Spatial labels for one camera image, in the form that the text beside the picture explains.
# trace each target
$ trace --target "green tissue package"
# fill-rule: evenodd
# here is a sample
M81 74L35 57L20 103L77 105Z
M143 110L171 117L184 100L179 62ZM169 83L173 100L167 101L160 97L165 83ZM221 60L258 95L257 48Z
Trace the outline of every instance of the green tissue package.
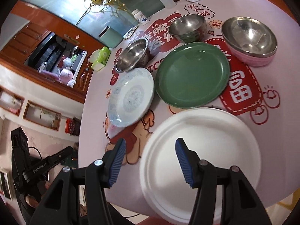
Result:
M91 68L93 70L100 71L102 68L105 67L110 54L111 51L107 47L103 47L100 50L94 51L88 60L89 62L93 63Z

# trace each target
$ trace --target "white wall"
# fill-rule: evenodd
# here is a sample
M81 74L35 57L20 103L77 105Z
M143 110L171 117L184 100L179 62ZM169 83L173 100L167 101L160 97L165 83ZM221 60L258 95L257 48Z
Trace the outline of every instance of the white wall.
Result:
M25 98L19 117L0 108L0 117L2 119L9 119L27 128L39 131L40 133L48 134L50 136L54 136L64 140L71 140L74 142L79 141L79 137L70 136L69 134L65 133L65 119L61 119L59 131L54 131L52 129L45 128L43 126L39 126L37 124L24 120L23 115L27 102L32 101L43 107L62 113L67 117L77 117L78 119L81 119L83 112L82 103L71 100L67 97L64 97L63 95L60 95L30 80L27 80L2 65L0 65L0 85Z
M8 17L5 19L0 34L0 51L3 47L10 41L11 38L29 21L17 15L10 13Z

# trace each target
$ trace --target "metal bowl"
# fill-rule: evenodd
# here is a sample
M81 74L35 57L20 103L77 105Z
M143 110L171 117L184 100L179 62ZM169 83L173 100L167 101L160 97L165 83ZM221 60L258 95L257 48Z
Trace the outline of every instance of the metal bowl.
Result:
M207 32L205 17L200 14L188 14L176 19L169 26L169 33L181 43L200 42Z
M233 17L224 22L221 30L225 42L245 55L268 58L276 53L274 33L256 19Z
M150 59L148 44L145 38L133 41L119 56L115 65L116 72L123 73L135 67L145 67Z

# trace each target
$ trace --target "wall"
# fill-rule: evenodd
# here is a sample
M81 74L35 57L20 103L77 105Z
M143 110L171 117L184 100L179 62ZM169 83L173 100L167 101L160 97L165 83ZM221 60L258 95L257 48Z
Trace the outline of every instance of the wall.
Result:
M23 119L24 111L28 101L37 103L43 107L49 108L63 115L73 118L77 117L81 119L83 104L77 101L71 100L63 95L46 89L18 74L10 71L4 66L0 65L0 85L17 95L25 98L23 107L20 112L20 116L16 116L2 108L0 108L0 117L7 118L27 128L31 128L35 131L39 131L43 134L48 134L64 140L71 140L74 142L79 141L79 137L70 136L65 133L66 120L61 119L59 131L39 126L32 122Z
M0 34L0 51L10 41L11 38L29 21L14 14L9 14L1 28Z
M66 148L67 146L72 146L74 145L74 142L72 141L67 141L59 138L55 138L46 134L42 134L40 132L37 132L35 130L32 130L30 128L26 128L24 126L21 126L20 124L17 124L15 122L12 122L8 119L0 119L0 127L2 125L2 132L1 133L1 138L0 138L0 169L5 169L9 171L9 174L11 176L11 131L18 128L22 127L24 133L28 137L28 146L34 146L36 147L43 158L53 155L57 153L58 151ZM30 149L29 150L30 154L32 156L38 157L39 155L36 150ZM61 165L57 165L50 171L50 181L53 181L56 175L60 172L62 169ZM10 191L12 194L13 199L12 200L6 200L7 203L10 205L10 208L12 208L11 212L17 222L19 224L25 224L22 214L20 212L15 194L14 194L14 188L12 186L12 180L10 180Z

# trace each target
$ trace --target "pink tablecloth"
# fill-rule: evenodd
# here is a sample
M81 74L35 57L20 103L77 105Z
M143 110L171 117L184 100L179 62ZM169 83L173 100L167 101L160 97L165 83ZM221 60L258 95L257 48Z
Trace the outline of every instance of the pink tablecloth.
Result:
M206 17L207 42L223 50L231 66L232 77L227 89L208 105L233 113L253 131L262 156L262 172L256 190L265 206L274 204L300 186L300 28L267 0L202 0L198 3L182 0L175 8L154 14L150 23L140 26L132 38L149 39L151 53L156 55L147 66L153 76L161 59L180 46L167 33L168 25L176 17L188 13L201 13ZM234 16L252 17L271 28L278 39L278 51L271 64L249 68L231 55L220 27ZM87 166L101 158L106 147L113 147L118 137L125 138L131 151L117 183L106 192L107 200L141 214L156 216L140 188L138 160L151 133L178 109L169 107L155 95L149 112L140 122L108 139L109 95L118 77L122 77L113 71L114 62L128 44L129 40L123 41L113 50L107 66L93 74L81 122L79 166Z

